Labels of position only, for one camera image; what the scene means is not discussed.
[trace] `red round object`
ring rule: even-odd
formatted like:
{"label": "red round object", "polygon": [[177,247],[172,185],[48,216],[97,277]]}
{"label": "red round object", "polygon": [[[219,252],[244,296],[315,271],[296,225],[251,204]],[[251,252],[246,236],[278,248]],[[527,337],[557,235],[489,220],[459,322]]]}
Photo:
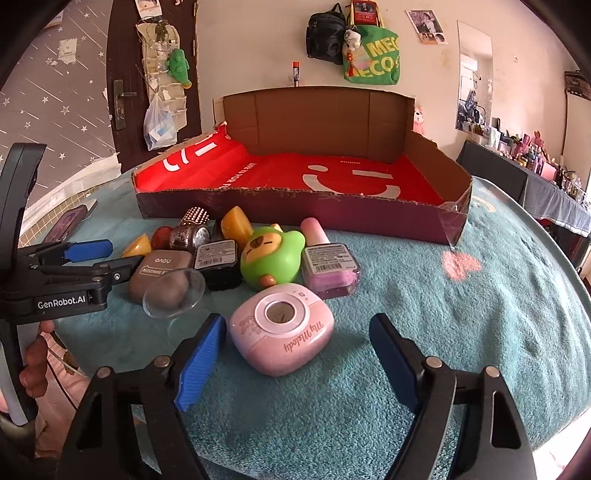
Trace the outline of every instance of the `red round object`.
{"label": "red round object", "polygon": [[168,240],[170,239],[170,232],[173,231],[171,226],[161,226],[156,229],[150,240],[152,250],[168,250]]}

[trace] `barcode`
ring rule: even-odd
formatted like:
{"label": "barcode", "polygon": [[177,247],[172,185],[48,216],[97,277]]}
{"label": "barcode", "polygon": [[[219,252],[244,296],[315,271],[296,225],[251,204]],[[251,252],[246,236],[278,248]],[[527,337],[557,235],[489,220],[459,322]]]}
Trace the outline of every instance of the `barcode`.
{"label": "barcode", "polygon": [[340,263],[329,263],[325,265],[318,265],[316,267],[316,270],[318,270],[319,272],[325,272],[327,270],[340,270],[341,268],[343,267]]}
{"label": "barcode", "polygon": [[199,268],[208,267],[209,265],[222,263],[222,261],[223,261],[222,257],[209,258],[208,260],[200,260],[199,261]]}

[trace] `pink toy camera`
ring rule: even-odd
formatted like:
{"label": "pink toy camera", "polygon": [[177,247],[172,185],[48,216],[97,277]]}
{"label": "pink toy camera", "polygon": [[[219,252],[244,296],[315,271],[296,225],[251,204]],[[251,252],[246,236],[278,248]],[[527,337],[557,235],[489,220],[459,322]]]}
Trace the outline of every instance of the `pink toy camera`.
{"label": "pink toy camera", "polygon": [[302,285],[263,290],[232,315],[229,330],[238,351],[260,373],[287,375],[308,363],[330,340],[332,312]]}

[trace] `star patterned wallpaper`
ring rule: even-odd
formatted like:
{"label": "star patterned wallpaper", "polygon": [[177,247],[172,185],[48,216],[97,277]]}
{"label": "star patterned wallpaper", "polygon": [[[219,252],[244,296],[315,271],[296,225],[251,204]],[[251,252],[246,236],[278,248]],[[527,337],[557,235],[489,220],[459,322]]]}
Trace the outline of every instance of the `star patterned wallpaper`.
{"label": "star patterned wallpaper", "polygon": [[115,153],[106,87],[113,0],[73,0],[0,92],[0,170],[16,142],[47,144],[28,205],[98,158]]}

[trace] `dark brown door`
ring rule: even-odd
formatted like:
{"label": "dark brown door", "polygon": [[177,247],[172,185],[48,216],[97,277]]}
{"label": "dark brown door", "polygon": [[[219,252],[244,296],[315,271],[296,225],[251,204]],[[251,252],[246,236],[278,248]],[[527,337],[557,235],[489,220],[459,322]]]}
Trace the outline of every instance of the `dark brown door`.
{"label": "dark brown door", "polygon": [[[189,80],[193,84],[191,88],[185,90],[187,96],[187,126],[179,130],[179,142],[201,134],[197,69],[193,51],[195,1],[183,0],[180,5],[175,5],[174,0],[160,1],[163,17],[177,29],[180,36],[180,47],[184,50],[189,61]],[[113,139],[115,140],[115,148],[119,152],[122,171],[127,171],[155,157],[162,151],[148,151],[144,141],[144,116],[148,109],[149,100],[142,70],[141,40],[135,28],[138,22],[139,13],[134,0],[113,1],[107,42],[107,94],[109,113],[112,115]],[[116,79],[123,80],[125,92],[137,92],[137,96],[124,99],[126,127],[123,130],[115,129],[113,81]]]}

